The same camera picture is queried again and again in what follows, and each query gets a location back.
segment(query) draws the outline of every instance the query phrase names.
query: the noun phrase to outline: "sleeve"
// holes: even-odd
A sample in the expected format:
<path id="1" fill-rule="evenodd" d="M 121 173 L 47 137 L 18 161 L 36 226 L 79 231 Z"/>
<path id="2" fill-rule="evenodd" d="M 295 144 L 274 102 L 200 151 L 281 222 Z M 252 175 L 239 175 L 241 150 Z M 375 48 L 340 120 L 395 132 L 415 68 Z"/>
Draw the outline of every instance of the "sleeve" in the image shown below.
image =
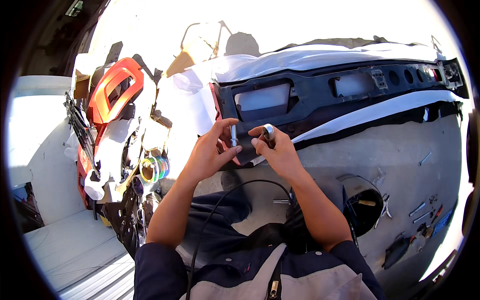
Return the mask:
<path id="1" fill-rule="evenodd" d="M 134 300 L 179 299 L 187 285 L 187 271 L 175 250 L 157 243 L 147 243 L 137 250 Z"/>
<path id="2" fill-rule="evenodd" d="M 384 290 L 378 283 L 370 267 L 365 262 L 359 249 L 352 241 L 346 240 L 339 243 L 330 250 L 330 254 L 341 260 L 355 273 L 362 273 L 363 283 L 365 283 L 378 300 L 386 299 Z"/>

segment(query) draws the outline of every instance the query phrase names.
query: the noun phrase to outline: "hand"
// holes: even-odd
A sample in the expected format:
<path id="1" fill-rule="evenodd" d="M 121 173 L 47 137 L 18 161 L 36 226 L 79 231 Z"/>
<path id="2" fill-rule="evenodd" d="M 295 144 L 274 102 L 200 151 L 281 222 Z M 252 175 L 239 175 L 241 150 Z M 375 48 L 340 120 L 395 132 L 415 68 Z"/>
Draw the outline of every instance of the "hand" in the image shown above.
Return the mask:
<path id="1" fill-rule="evenodd" d="M 233 118 L 215 122 L 209 132 L 198 138 L 180 175 L 197 185 L 200 181 L 213 176 L 224 164 L 231 161 L 242 150 L 242 146 L 231 147 L 222 154 L 218 154 L 218 151 L 223 151 L 220 140 L 224 141 L 227 146 L 230 145 L 230 125 L 238 122 L 238 119 Z"/>
<path id="2" fill-rule="evenodd" d="M 253 128 L 248 134 L 260 136 L 252 139 L 252 145 L 255 147 L 257 154 L 263 155 L 273 170 L 291 184 L 292 181 L 299 178 L 299 175 L 305 169 L 300 162 L 290 137 L 275 126 L 274 131 L 273 144 L 275 147 L 273 149 L 270 149 L 265 142 L 265 138 L 262 135 L 262 126 Z"/>

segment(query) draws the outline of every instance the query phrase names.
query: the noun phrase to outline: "work uniform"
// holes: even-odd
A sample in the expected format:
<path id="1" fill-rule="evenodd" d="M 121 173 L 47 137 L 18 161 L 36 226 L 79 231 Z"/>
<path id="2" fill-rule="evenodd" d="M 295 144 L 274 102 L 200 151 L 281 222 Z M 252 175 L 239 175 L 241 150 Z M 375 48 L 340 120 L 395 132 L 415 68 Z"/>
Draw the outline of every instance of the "work uniform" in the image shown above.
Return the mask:
<path id="1" fill-rule="evenodd" d="M 318 182 L 343 211 L 347 200 L 343 185 L 335 179 Z M 199 230 L 224 193 L 193 198 L 180 245 L 186 252 L 193 253 Z M 283 300 L 384 299 L 380 284 L 353 242 L 341 242 L 330 252 L 299 242 L 301 231 L 308 234 L 304 220 L 267 224 L 247 237 L 231 226 L 250 212 L 245 195 L 232 192 L 222 202 L 203 233 L 196 264 L 202 267 L 193 275 L 192 300 L 265 299 L 274 281 L 279 285 L 277 299 Z M 184 299 L 187 284 L 187 269 L 174 249 L 148 243 L 137 251 L 134 299 Z"/>

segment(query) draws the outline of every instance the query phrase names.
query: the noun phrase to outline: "black cable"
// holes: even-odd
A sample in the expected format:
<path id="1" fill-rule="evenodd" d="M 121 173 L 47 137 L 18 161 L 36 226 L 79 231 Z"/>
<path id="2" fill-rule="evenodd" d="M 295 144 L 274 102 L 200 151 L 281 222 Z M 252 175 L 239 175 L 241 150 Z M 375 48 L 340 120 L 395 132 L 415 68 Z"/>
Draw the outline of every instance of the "black cable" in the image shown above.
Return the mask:
<path id="1" fill-rule="evenodd" d="M 223 198 L 225 198 L 228 194 L 230 194 L 230 193 L 233 192 L 234 190 L 238 189 L 238 188 L 241 187 L 242 185 L 245 185 L 245 184 L 250 183 L 250 182 L 269 182 L 269 183 L 276 184 L 276 185 L 278 185 L 279 187 L 281 187 L 281 188 L 283 189 L 283 191 L 285 192 L 285 194 L 287 194 L 288 203 L 292 203 L 292 198 L 290 197 L 290 194 L 288 193 L 287 189 L 285 189 L 285 188 L 283 187 L 283 185 L 281 185 L 281 184 L 278 183 L 278 182 L 271 181 L 271 180 L 267 180 L 267 179 L 254 179 L 254 180 L 246 181 L 246 182 L 244 182 L 244 183 L 242 183 L 242 184 L 237 185 L 236 187 L 234 187 L 233 189 L 231 189 L 230 191 L 228 191 L 225 195 L 223 195 L 223 196 L 220 198 L 220 200 L 218 200 L 218 202 L 216 203 L 216 205 L 215 205 L 215 207 L 213 208 L 212 212 L 208 215 L 208 218 L 207 218 L 207 220 L 205 220 L 205 223 L 204 223 L 204 226 L 202 227 L 202 230 L 200 230 L 200 236 L 198 237 L 198 242 L 197 242 L 197 245 L 195 246 L 195 251 L 193 252 L 192 265 L 191 265 L 190 273 L 188 274 L 188 286 L 187 286 L 187 296 L 186 296 L 186 300 L 190 300 L 190 291 L 191 291 L 191 289 L 192 289 L 193 273 L 194 273 L 194 270 L 195 270 L 195 260 L 196 260 L 196 258 L 197 258 L 198 248 L 200 247 L 200 241 L 202 240 L 202 236 L 203 236 L 205 227 L 207 226 L 207 223 L 208 223 L 208 221 L 210 220 L 210 217 L 215 213 L 216 208 L 218 207 L 218 205 L 220 204 L 220 202 L 222 202 Z"/>

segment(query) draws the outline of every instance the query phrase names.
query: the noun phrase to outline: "zipper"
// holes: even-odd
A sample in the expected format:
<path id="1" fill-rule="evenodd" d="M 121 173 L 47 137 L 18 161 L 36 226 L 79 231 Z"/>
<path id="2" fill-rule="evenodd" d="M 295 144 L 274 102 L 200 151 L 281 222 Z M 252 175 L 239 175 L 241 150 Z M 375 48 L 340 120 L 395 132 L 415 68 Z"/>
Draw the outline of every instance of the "zipper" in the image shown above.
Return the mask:
<path id="1" fill-rule="evenodd" d="M 280 269 L 281 269 L 281 259 L 278 260 L 278 263 L 275 266 L 275 270 L 272 273 L 272 278 L 268 283 L 267 298 L 281 300 L 282 294 L 282 281 L 280 280 Z"/>

